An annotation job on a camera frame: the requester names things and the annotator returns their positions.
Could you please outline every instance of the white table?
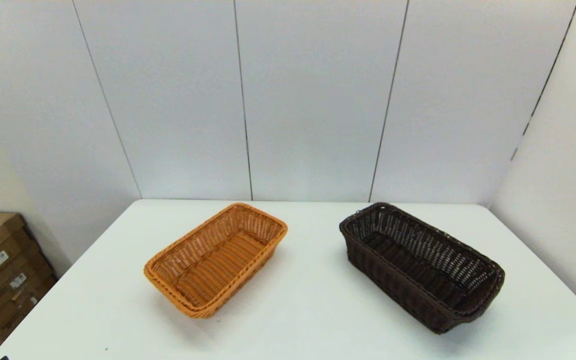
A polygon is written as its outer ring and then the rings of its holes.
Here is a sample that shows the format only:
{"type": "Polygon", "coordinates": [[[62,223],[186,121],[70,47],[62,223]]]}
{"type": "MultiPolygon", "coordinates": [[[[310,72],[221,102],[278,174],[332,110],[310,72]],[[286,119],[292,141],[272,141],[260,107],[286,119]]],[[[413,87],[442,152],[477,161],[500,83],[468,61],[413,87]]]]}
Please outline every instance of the white table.
{"type": "Polygon", "coordinates": [[[186,317],[142,269],[230,203],[133,203],[10,335],[0,358],[576,360],[576,296],[478,205],[400,205],[505,269],[487,312],[444,335],[348,262],[339,223],[367,203],[250,202],[285,221],[288,234],[215,316],[186,317]]]}

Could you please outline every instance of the white wall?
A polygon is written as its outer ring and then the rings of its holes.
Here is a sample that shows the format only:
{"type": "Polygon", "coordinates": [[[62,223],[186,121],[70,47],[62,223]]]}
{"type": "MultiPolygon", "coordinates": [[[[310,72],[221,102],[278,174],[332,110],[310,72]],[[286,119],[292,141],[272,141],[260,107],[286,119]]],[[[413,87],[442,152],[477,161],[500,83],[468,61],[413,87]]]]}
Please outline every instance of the white wall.
{"type": "Polygon", "coordinates": [[[233,0],[76,0],[144,198],[250,200],[233,0]]]}
{"type": "Polygon", "coordinates": [[[489,205],[576,0],[410,0],[371,201],[489,205]]]}
{"type": "Polygon", "coordinates": [[[491,210],[576,293],[576,14],[491,210]]]}
{"type": "Polygon", "coordinates": [[[72,265],[64,254],[59,241],[50,230],[32,198],[12,168],[4,149],[0,145],[0,212],[19,213],[23,216],[36,238],[41,251],[46,255],[58,276],[72,265]]]}
{"type": "Polygon", "coordinates": [[[237,0],[254,200],[367,201],[406,0],[237,0]]]}
{"type": "Polygon", "coordinates": [[[140,198],[70,1],[0,1],[0,144],[71,262],[140,198]]]}

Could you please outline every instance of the rectangular basket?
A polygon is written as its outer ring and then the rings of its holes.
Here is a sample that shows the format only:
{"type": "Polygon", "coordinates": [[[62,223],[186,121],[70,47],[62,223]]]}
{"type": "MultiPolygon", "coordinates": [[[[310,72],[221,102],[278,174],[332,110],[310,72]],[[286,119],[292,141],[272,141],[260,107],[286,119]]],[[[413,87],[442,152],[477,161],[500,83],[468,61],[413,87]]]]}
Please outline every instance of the rectangular basket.
{"type": "Polygon", "coordinates": [[[434,333],[482,316],[503,269],[470,246],[378,202],[339,224],[348,260],[434,333]]]}
{"type": "Polygon", "coordinates": [[[273,255],[286,224],[233,203],[151,258],[146,278],[181,312],[209,318],[273,255]]]}

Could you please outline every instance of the woven pattern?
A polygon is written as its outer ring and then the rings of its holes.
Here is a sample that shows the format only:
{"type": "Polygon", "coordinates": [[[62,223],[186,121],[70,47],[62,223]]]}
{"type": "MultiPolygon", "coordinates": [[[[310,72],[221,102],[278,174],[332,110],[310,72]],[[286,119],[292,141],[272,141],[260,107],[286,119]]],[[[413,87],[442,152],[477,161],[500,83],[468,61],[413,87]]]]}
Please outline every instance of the woven pattern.
{"type": "Polygon", "coordinates": [[[504,283],[496,262],[389,203],[339,228],[348,260],[437,334],[482,316],[504,283]]]}
{"type": "Polygon", "coordinates": [[[151,258],[144,274],[181,312],[211,317],[273,255],[286,224],[233,203],[151,258]]]}

